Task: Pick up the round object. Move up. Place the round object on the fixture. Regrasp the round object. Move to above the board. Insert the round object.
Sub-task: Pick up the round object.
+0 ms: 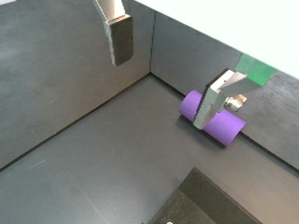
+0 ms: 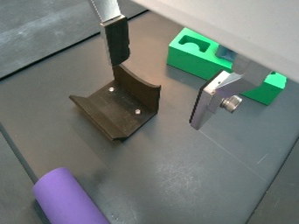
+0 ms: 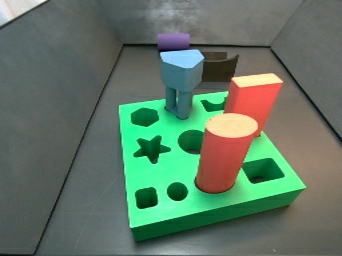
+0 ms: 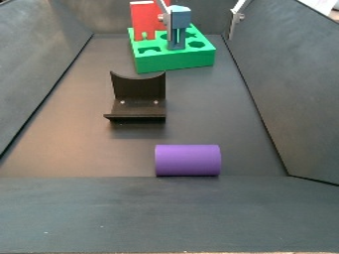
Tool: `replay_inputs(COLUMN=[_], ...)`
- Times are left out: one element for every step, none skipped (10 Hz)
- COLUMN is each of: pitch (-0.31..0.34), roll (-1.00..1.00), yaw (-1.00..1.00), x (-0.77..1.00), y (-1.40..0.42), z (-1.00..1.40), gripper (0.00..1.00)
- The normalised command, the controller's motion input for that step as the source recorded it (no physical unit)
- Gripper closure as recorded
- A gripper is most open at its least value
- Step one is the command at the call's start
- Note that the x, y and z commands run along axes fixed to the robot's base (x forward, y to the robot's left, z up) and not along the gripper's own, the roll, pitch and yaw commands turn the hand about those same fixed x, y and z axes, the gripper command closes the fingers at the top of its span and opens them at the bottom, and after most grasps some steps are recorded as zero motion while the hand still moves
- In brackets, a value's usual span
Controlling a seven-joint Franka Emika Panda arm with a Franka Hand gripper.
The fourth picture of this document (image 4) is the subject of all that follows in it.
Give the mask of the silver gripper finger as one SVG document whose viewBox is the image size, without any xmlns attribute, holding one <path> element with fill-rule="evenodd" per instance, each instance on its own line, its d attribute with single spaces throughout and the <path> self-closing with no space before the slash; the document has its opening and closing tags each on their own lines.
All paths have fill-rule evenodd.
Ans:
<svg viewBox="0 0 339 254">
<path fill-rule="evenodd" d="M 240 0 L 236 7 L 232 9 L 232 26 L 229 31 L 229 40 L 234 37 L 236 27 L 238 22 L 245 18 L 244 10 L 246 9 L 249 0 Z"/>
<path fill-rule="evenodd" d="M 169 26 L 171 23 L 171 11 L 167 6 L 165 0 L 157 0 L 157 5 L 161 9 L 161 13 L 158 14 L 158 20 L 163 23 L 165 26 Z"/>
</svg>

